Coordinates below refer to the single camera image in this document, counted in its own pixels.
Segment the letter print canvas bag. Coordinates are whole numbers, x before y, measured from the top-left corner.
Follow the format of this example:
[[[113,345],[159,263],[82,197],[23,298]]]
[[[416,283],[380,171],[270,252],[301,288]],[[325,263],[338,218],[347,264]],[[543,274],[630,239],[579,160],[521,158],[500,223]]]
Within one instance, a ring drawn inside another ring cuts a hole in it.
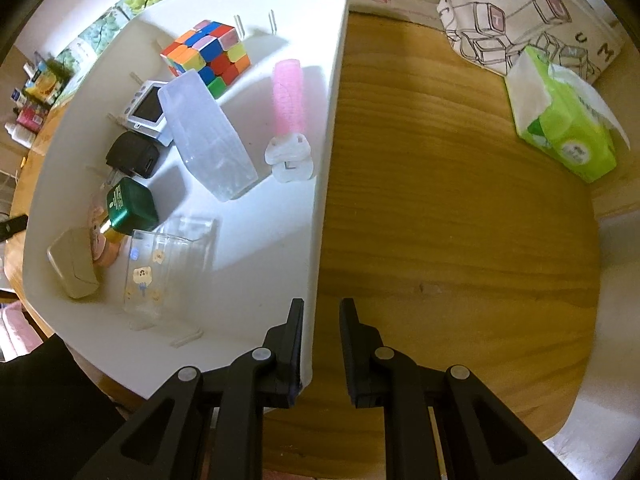
[[[624,45],[587,0],[439,0],[437,11],[454,52],[501,75],[532,47],[592,84]]]

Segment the green bottle with gold cap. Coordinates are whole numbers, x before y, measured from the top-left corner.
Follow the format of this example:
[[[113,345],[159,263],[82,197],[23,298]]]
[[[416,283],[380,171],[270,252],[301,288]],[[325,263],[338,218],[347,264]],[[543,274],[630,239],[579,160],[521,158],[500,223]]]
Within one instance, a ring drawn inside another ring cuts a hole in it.
[[[153,231],[160,225],[152,192],[130,177],[120,179],[106,194],[106,217],[99,232],[108,240],[134,231]]]

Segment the beige rectangular eraser block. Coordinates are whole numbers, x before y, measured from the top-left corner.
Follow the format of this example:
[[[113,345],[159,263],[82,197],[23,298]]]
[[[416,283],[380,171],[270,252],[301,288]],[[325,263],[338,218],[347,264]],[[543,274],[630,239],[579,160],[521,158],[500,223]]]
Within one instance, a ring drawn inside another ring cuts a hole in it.
[[[70,298],[86,298],[99,289],[88,228],[73,228],[63,232],[48,247],[47,257],[62,289]]]

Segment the red pen holder can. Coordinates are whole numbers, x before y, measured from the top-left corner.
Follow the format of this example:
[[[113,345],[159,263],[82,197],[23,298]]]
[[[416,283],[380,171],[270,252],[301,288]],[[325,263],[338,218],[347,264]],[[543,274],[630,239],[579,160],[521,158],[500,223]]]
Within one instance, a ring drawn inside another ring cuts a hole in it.
[[[35,134],[40,133],[48,116],[48,111],[44,107],[32,103],[27,103],[23,107],[14,107],[13,111],[16,122]]]

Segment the multicolour puzzle cube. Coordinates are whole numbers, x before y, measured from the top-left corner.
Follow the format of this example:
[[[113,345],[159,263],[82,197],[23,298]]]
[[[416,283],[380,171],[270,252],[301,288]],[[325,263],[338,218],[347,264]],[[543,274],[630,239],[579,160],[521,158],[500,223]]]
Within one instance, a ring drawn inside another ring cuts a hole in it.
[[[195,70],[219,99],[252,65],[235,27],[204,20],[160,49],[168,70],[178,77]]]

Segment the green tissue pack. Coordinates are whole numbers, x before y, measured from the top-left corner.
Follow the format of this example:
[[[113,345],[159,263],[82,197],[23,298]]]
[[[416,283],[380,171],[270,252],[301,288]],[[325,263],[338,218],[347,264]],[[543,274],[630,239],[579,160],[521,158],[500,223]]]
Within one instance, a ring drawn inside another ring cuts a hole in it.
[[[527,47],[504,78],[518,136],[592,183],[617,166],[614,136],[630,141],[591,84]]]

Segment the orange juice carton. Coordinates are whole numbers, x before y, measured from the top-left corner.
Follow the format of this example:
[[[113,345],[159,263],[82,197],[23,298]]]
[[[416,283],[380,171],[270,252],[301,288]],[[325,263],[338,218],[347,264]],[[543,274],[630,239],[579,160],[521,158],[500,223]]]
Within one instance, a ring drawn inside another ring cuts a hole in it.
[[[46,62],[40,61],[36,65],[34,74],[25,84],[25,93],[43,106],[50,108],[65,86],[65,80],[58,76]]]

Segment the clear sticker card case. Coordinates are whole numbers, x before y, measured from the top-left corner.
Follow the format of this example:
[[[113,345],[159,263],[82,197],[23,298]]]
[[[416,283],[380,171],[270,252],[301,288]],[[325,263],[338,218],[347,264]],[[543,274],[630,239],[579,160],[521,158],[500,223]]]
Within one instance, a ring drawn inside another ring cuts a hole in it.
[[[191,307],[213,263],[217,231],[215,219],[187,216],[172,216],[154,231],[134,231],[124,287],[132,330],[159,330],[175,346],[201,336]]]

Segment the white lotion bottle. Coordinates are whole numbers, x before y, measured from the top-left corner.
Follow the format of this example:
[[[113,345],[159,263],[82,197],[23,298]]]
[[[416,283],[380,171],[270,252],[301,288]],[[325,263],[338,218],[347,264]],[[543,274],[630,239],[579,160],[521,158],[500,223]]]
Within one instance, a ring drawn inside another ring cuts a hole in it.
[[[32,144],[34,144],[36,138],[35,133],[15,122],[6,122],[4,128],[13,141],[29,150],[32,148]]]

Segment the white children's digital camera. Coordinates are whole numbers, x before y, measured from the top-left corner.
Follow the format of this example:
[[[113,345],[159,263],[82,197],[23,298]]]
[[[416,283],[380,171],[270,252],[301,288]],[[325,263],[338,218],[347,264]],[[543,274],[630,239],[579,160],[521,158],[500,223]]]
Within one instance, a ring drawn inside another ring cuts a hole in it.
[[[127,129],[149,136],[167,148],[174,136],[167,125],[165,113],[158,98],[165,81],[147,80],[134,94],[119,116],[119,122]]]

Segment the white plastic storage bin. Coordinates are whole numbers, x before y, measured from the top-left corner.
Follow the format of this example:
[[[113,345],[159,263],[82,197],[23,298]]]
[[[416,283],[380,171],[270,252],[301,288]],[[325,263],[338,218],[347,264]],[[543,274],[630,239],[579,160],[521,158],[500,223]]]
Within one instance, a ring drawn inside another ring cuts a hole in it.
[[[262,343],[283,323],[291,301],[304,300],[302,381],[312,378],[312,341],[326,188],[348,0],[164,0],[134,18],[98,58],[56,128],[30,206],[23,257],[29,304],[52,330],[92,365],[123,386],[150,396],[185,365],[212,370]],[[93,195],[105,181],[105,156],[119,130],[116,114],[147,79],[169,72],[160,48],[200,21],[239,25],[250,68],[221,97],[220,106],[259,176],[245,194],[221,202],[170,151],[149,182],[160,227],[178,233],[201,223],[203,243],[193,269],[182,270],[165,297],[201,331],[175,347],[167,330],[134,330],[124,309],[128,258],[100,274],[99,290],[66,295],[47,258],[65,231],[88,222]],[[273,135],[271,76],[295,58],[304,71],[305,136],[314,174],[281,183],[264,161]]]

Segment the black plug charger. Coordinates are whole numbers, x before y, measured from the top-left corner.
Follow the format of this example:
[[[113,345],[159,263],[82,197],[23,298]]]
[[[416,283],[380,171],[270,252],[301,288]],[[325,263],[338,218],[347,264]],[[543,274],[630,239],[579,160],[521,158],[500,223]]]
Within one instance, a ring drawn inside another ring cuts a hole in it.
[[[149,178],[152,176],[160,150],[149,136],[134,131],[123,132],[105,156],[107,166],[126,174]]]

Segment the clear floss pick box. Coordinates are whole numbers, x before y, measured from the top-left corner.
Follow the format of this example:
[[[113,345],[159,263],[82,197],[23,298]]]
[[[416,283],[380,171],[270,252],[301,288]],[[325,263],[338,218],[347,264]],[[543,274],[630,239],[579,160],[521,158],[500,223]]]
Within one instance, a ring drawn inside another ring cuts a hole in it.
[[[196,70],[158,90],[186,170],[217,200],[235,200],[258,180],[250,155]]]

